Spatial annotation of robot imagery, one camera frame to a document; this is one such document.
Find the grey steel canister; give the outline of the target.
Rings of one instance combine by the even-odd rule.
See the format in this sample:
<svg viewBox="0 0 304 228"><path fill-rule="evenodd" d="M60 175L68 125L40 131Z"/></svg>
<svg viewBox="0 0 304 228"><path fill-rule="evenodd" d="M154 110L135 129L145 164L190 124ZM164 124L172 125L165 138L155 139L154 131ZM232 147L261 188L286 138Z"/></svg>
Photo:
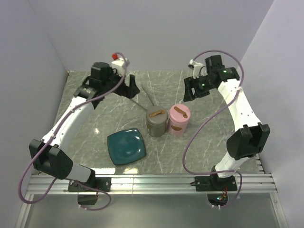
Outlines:
<svg viewBox="0 0 304 228"><path fill-rule="evenodd" d="M151 137L161 137L165 134L166 131L166 124L161 125L152 125L149 122L146 123L147 132Z"/></svg>

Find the metal food tongs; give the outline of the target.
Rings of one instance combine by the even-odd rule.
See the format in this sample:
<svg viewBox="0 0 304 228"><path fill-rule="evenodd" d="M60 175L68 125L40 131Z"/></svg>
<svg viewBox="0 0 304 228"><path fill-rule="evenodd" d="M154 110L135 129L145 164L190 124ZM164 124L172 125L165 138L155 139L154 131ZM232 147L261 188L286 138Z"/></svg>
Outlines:
<svg viewBox="0 0 304 228"><path fill-rule="evenodd" d="M133 102L135 105L143 109L145 112L148 112L149 108L154 107L155 104L148 93L147 86L141 84L140 94L143 93L142 97L144 98L144 102L140 103L140 100L137 101L134 98L130 98L129 100Z"/></svg>

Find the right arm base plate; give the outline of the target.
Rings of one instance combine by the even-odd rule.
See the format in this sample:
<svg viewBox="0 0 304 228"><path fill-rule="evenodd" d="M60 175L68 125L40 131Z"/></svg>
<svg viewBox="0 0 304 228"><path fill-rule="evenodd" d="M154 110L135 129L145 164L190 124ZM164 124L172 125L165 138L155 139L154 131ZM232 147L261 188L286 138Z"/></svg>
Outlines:
<svg viewBox="0 0 304 228"><path fill-rule="evenodd" d="M194 181L190 183L195 187L196 191L237 191L235 177L220 178L217 174L210 176L196 176Z"/></svg>

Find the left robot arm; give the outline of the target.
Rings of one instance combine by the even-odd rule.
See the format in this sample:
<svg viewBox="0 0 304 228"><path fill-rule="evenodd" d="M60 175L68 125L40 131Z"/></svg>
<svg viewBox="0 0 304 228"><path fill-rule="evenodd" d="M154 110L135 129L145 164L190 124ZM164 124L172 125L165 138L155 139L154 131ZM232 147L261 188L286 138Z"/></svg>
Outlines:
<svg viewBox="0 0 304 228"><path fill-rule="evenodd" d="M78 181L85 191L95 188L95 171L72 161L65 151L81 124L107 94L133 98L140 92L133 75L130 76L129 85L124 81L128 65L129 60L121 57L111 64L95 62L92 65L91 74L76 89L58 122L41 140L34 139L29 144L35 170L59 180Z"/></svg>

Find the grey steel lid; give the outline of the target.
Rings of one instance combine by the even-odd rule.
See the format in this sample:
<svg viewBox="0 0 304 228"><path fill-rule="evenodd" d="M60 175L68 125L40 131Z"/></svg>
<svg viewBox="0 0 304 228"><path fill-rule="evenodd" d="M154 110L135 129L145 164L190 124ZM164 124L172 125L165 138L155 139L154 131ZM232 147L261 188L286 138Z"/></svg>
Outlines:
<svg viewBox="0 0 304 228"><path fill-rule="evenodd" d="M151 106L146 113L146 121L153 126L161 126L168 120L168 113L162 106Z"/></svg>

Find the pink canister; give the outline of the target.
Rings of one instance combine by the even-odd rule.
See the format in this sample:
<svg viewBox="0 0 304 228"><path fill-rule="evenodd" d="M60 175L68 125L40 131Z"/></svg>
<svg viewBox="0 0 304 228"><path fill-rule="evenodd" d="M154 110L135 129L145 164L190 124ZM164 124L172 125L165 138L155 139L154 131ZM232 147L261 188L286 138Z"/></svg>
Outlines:
<svg viewBox="0 0 304 228"><path fill-rule="evenodd" d="M188 123L176 123L173 120L168 122L168 133L174 136L181 136L185 133Z"/></svg>

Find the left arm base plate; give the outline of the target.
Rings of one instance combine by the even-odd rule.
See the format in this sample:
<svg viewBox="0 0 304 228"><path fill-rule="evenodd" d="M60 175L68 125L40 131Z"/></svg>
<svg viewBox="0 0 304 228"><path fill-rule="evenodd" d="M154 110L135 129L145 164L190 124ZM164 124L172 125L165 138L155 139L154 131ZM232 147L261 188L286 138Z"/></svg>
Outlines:
<svg viewBox="0 0 304 228"><path fill-rule="evenodd" d="M76 180L70 180L67 191L68 192L88 192L102 190L109 192L111 189L110 177L94 177L88 182L78 182Z"/></svg>

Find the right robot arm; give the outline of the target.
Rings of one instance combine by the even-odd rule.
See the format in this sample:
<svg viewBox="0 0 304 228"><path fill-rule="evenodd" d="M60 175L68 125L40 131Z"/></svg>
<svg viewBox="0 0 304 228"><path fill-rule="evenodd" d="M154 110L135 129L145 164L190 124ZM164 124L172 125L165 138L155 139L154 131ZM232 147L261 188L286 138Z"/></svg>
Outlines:
<svg viewBox="0 0 304 228"><path fill-rule="evenodd" d="M241 86L242 77L234 67L226 67L221 55L213 55L199 63L190 60L192 77L184 80L184 101L192 101L210 94L217 89L229 110L235 132L226 142L227 152L212 168L210 185L215 190L222 189L239 167L262 152L270 134L268 124L263 124L252 110Z"/></svg>

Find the pink lid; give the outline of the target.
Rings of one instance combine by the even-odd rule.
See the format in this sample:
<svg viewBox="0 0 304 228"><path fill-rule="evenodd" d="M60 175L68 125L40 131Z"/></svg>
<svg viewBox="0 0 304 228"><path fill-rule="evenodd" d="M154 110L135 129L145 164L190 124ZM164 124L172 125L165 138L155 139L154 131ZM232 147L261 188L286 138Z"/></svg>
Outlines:
<svg viewBox="0 0 304 228"><path fill-rule="evenodd" d="M190 117L190 109L184 104L175 104L169 110L169 118L176 124L186 124Z"/></svg>

